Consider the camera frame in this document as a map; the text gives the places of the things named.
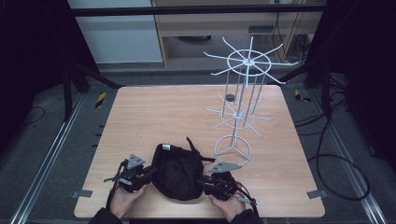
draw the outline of table top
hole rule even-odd
[[[92,196],[78,198],[75,215],[93,217],[106,205],[113,183],[103,180],[114,176],[120,163],[132,153],[145,160],[146,167],[151,165],[158,144],[190,149],[188,136],[204,157],[215,158],[216,143],[223,136],[232,135],[233,129],[221,124],[220,113],[207,109],[220,111],[223,108],[220,96],[224,95],[225,87],[119,89],[83,186],[85,190],[92,190]],[[228,92],[235,90],[235,86],[228,88]],[[253,90],[251,86],[245,90],[246,99]],[[250,145],[251,158],[241,169],[232,171],[235,180],[243,183],[257,200],[261,217],[322,217],[325,210],[321,199],[309,199],[306,194],[317,186],[278,86],[262,86],[254,116],[254,120],[247,120],[252,128],[237,131]],[[242,163],[233,153],[220,159]],[[204,175],[210,175],[208,169],[216,163],[204,161]],[[196,200],[181,202],[166,198],[150,184],[127,217],[212,218],[223,215],[204,194]]]

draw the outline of white wire rack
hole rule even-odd
[[[211,58],[226,60],[228,68],[220,71],[218,73],[212,73],[212,76],[218,76],[221,74],[227,74],[227,82],[224,97],[219,94],[220,100],[223,102],[223,107],[221,110],[214,110],[206,108],[207,111],[219,113],[221,115],[222,122],[218,125],[215,125],[211,129],[215,129],[220,125],[227,125],[233,129],[233,134],[223,136],[219,139],[219,141],[215,145],[215,155],[219,160],[219,164],[215,167],[209,169],[210,172],[213,173],[222,173],[232,169],[238,169],[242,166],[246,165],[250,161],[251,157],[251,148],[248,141],[241,136],[238,135],[238,131],[242,129],[249,128],[255,134],[260,137],[263,137],[262,134],[257,132],[253,123],[256,119],[271,119],[271,118],[261,118],[256,117],[255,110],[256,105],[262,101],[261,93],[262,93],[262,85],[264,84],[264,80],[266,77],[271,78],[273,81],[279,84],[285,84],[285,82],[280,82],[276,78],[272,77],[268,74],[273,65],[286,65],[291,66],[297,63],[273,63],[271,62],[268,54],[280,49],[282,45],[279,47],[267,51],[265,53],[261,53],[257,50],[252,49],[253,45],[253,37],[250,38],[249,49],[236,49],[232,45],[230,45],[224,37],[222,38],[224,43],[228,45],[233,52],[228,55],[228,57],[222,57],[217,55],[211,55],[206,52],[204,54]],[[229,77],[230,74],[238,75],[238,82],[236,85],[236,90],[233,93],[229,93]],[[249,84],[249,80],[251,77],[254,80]],[[258,84],[258,77],[262,77],[262,81]],[[250,96],[247,99],[244,98],[245,90],[251,88]],[[227,147],[223,147],[221,142],[231,139],[231,144],[227,145]],[[221,160],[221,155],[234,153],[237,156],[244,159],[243,162],[239,164],[228,163]]]

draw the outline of person's right hand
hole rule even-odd
[[[237,191],[233,197],[231,197],[228,201],[222,202],[215,198],[213,195],[209,195],[210,202],[213,203],[216,207],[218,207],[228,222],[231,222],[236,215],[241,214],[246,210],[246,206],[244,203],[239,202],[238,198],[244,197],[244,195]]]

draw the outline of person's left hand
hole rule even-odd
[[[132,205],[145,193],[146,187],[147,185],[144,185],[134,193],[130,193],[123,188],[117,188],[111,200],[110,212],[119,219],[125,217],[131,210]]]

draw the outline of wooden desk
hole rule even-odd
[[[106,205],[112,183],[103,180],[114,176],[120,162],[131,153],[146,160],[145,166],[150,165],[158,144],[190,148],[188,136],[203,156],[214,157],[216,142],[233,130],[226,125],[211,130],[220,123],[221,117],[205,108],[221,110],[218,92],[223,94],[224,90],[224,86],[121,88],[83,186],[93,194],[91,198],[78,199],[75,215],[93,217]],[[256,116],[273,119],[253,123],[264,137],[250,129],[239,131],[252,147],[252,157],[242,169],[232,171],[234,178],[257,200],[262,217],[323,216],[321,199],[311,200],[306,194],[317,186],[281,89],[264,86],[262,97]],[[213,165],[205,163],[206,175]],[[204,194],[197,200],[179,202],[167,199],[149,185],[128,217],[222,217],[222,213]]]

